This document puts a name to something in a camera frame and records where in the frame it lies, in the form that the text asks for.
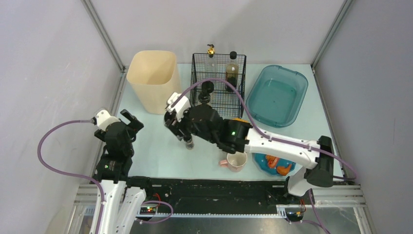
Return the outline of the small pepper shaker jar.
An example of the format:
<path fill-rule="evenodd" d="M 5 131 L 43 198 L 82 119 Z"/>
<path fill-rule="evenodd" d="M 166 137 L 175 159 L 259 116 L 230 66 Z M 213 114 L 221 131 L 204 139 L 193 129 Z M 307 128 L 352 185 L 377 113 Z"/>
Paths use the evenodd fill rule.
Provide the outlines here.
<path fill-rule="evenodd" d="M 188 150 L 192 150 L 194 148 L 193 138 L 191 136 L 184 138 L 185 146 Z"/>

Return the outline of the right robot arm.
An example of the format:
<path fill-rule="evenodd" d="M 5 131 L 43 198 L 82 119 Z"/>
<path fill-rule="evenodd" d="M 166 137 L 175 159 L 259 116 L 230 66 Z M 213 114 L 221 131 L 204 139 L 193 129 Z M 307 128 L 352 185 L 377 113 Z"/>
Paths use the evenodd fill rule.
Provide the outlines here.
<path fill-rule="evenodd" d="M 301 165 L 302 168 L 286 181 L 285 190 L 289 195 L 303 196 L 312 188 L 329 188 L 334 184 L 334 160 L 325 151 L 328 137 L 322 136 L 318 141 L 302 141 L 265 133 L 248 122 L 224 119 L 207 104 L 194 107 L 169 105 L 164 115 L 164 125 L 185 142 L 197 136 L 226 153 L 258 153 Z"/>

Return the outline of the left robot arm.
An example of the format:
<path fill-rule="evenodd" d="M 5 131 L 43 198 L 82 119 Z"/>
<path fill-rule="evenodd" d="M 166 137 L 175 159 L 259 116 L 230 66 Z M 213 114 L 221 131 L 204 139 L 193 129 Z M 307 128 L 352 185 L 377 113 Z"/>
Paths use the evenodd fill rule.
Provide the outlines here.
<path fill-rule="evenodd" d="M 106 109 L 97 111 L 94 117 L 98 127 L 94 135 L 105 145 L 93 176 L 98 182 L 93 234 L 128 234 L 146 198 L 145 190 L 127 184 L 134 155 L 132 144 L 144 125 L 125 109 L 121 115 L 129 122 Z"/>

